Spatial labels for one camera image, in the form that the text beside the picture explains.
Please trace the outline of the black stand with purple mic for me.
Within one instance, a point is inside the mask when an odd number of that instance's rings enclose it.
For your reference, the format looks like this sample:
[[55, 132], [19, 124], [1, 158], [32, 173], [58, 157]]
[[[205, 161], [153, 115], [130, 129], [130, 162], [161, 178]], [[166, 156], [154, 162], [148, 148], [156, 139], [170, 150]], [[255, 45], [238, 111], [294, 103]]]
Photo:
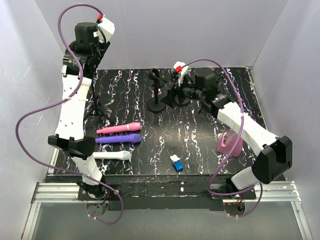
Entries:
[[[170, 81], [172, 83], [176, 83], [178, 81], [179, 77], [178, 77], [178, 73], [176, 72], [173, 72], [170, 76]], [[175, 101], [175, 104], [177, 106], [180, 106], [180, 107], [184, 107], [184, 106], [187, 106], [190, 104], [191, 100], [188, 99], [188, 98], [185, 98], [185, 97], [181, 97], [178, 95], [178, 93], [175, 94], [174, 96], [174, 101]]]

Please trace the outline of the black round-base mic stand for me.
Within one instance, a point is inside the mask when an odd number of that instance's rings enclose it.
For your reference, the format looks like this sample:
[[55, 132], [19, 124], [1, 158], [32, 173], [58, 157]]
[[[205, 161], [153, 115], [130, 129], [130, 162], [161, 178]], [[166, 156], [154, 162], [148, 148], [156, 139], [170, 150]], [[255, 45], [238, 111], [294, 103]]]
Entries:
[[166, 104], [159, 100], [159, 89], [161, 89], [167, 81], [160, 77], [160, 71], [152, 68], [148, 72], [148, 78], [153, 81], [153, 97], [147, 102], [147, 109], [152, 113], [160, 113], [166, 108]]

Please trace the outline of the pink handheld microphone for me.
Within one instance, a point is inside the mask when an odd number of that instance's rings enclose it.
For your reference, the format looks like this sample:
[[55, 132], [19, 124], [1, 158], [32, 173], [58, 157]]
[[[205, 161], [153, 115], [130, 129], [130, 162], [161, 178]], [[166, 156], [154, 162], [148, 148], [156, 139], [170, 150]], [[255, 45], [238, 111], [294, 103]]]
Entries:
[[97, 134], [113, 134], [113, 133], [121, 133], [121, 132], [135, 132], [141, 129], [140, 122], [132, 122], [123, 125], [115, 125], [104, 127], [102, 129], [98, 129], [96, 131]]

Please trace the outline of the purple handheld microphone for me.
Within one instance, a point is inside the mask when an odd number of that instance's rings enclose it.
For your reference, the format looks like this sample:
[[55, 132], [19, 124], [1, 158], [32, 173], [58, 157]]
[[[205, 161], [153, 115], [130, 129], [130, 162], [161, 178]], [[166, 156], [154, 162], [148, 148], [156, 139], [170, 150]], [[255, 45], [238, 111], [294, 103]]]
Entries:
[[97, 144], [139, 143], [141, 138], [140, 134], [132, 133], [129, 135], [99, 137], [95, 139], [95, 142]]

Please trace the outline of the black tripod stand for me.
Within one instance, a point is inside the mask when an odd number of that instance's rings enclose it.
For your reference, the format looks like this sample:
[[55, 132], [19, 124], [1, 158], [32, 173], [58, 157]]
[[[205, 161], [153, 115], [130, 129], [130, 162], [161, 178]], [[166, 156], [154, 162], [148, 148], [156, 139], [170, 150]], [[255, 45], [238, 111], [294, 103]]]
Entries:
[[110, 125], [114, 126], [115, 121], [112, 118], [112, 116], [107, 115], [106, 112], [103, 112], [101, 110], [102, 105], [100, 102], [100, 96], [95, 93], [95, 83], [97, 80], [98, 80], [98, 71], [96, 71], [96, 73], [94, 73], [93, 79], [92, 79], [90, 87], [89, 87], [89, 90], [91, 92], [92, 103], [88, 107], [88, 112], [84, 113], [83, 120], [84, 121], [87, 120], [88, 117], [105, 117], [109, 121]]
[[201, 107], [216, 118], [227, 100], [226, 95], [218, 90], [216, 75], [209, 68], [198, 69], [195, 73], [195, 83], [201, 91]]

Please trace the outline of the white handheld microphone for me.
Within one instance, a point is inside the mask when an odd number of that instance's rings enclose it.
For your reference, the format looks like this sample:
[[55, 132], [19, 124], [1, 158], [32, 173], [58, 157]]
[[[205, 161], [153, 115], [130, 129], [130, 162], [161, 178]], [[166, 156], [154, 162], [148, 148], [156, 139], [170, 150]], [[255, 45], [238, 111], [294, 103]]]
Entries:
[[132, 154], [129, 151], [115, 151], [115, 152], [93, 152], [93, 157], [95, 159], [101, 160], [120, 160], [120, 161], [128, 161], [131, 159]]

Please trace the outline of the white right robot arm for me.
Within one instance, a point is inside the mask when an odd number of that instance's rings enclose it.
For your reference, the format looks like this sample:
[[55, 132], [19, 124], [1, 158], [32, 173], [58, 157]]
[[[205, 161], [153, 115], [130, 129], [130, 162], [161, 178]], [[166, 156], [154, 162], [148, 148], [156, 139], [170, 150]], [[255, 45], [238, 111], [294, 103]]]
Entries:
[[161, 102], [174, 108], [176, 100], [200, 101], [205, 111], [237, 134], [236, 143], [245, 141], [256, 156], [253, 165], [228, 178], [225, 185], [215, 191], [209, 189], [211, 195], [237, 199], [256, 184], [269, 184], [292, 167], [292, 141], [286, 135], [278, 137], [269, 132], [245, 113], [240, 101], [221, 91], [211, 69], [203, 68], [191, 78], [187, 66], [176, 66], [171, 77], [174, 83]]

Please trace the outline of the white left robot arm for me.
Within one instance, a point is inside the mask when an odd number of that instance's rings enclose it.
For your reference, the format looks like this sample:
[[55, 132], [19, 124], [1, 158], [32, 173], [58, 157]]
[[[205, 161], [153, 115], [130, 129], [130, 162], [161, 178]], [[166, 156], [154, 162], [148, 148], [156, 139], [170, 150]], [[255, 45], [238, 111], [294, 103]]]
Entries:
[[102, 173], [93, 156], [94, 138], [84, 133], [84, 114], [89, 88], [110, 45], [115, 25], [106, 19], [98, 23], [81, 22], [74, 31], [75, 41], [69, 47], [76, 58], [66, 50], [62, 59], [62, 97], [66, 102], [61, 105], [59, 122], [54, 135], [48, 137], [48, 144], [64, 151], [75, 162], [83, 174], [83, 184], [91, 185], [89, 194], [101, 200], [107, 191], [99, 183]]

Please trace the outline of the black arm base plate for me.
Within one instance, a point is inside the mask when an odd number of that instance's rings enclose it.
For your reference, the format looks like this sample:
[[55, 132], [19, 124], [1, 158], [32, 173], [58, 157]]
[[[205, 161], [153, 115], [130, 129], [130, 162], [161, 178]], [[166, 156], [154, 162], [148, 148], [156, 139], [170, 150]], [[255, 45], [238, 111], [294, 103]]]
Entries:
[[110, 186], [121, 195], [125, 210], [224, 210], [223, 200], [207, 192], [206, 180], [120, 182]]

